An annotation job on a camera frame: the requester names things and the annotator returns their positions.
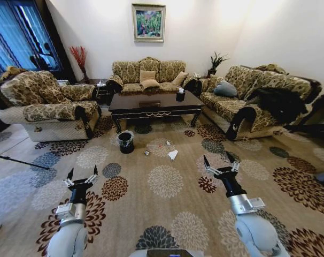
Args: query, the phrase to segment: picture frame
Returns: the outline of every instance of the picture frame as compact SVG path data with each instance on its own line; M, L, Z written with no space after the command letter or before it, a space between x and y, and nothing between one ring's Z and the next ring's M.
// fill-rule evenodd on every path
M132 4L135 42L164 42L166 6Z

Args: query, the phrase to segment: potted plant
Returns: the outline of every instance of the potted plant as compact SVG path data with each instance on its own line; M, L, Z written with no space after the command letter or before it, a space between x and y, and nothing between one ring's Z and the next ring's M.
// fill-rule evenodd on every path
M227 55L224 56L220 56L220 53L217 55L216 52L214 52L215 57L213 58L213 56L211 56L211 63L212 63L212 67L209 69L208 73L207 73L207 77L209 78L211 74L215 74L217 72L217 67L219 66L219 64L221 64L223 61L226 61L228 59L224 59L224 57L226 57Z
M69 47L69 49L83 73L84 82L89 83L89 78L86 74L86 69L85 69L85 61L87 55L85 47Z

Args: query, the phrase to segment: paper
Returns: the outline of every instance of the paper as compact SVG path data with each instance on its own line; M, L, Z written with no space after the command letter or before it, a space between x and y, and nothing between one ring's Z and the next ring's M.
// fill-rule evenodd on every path
M173 160L175 159L176 155L178 154L178 150L174 150L168 153L168 156Z

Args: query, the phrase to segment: red decorative branches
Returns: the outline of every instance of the red decorative branches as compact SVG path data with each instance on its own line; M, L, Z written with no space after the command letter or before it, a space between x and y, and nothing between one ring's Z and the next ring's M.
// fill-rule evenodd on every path
M77 61L80 69L84 69L87 55L85 47L69 47L69 49L72 55L74 56L75 60Z

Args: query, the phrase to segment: blue pillow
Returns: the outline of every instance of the blue pillow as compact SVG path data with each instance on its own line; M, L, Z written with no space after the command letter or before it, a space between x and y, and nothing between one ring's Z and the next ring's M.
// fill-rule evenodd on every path
M217 85L213 92L217 96L234 97L237 95L235 86L224 80Z

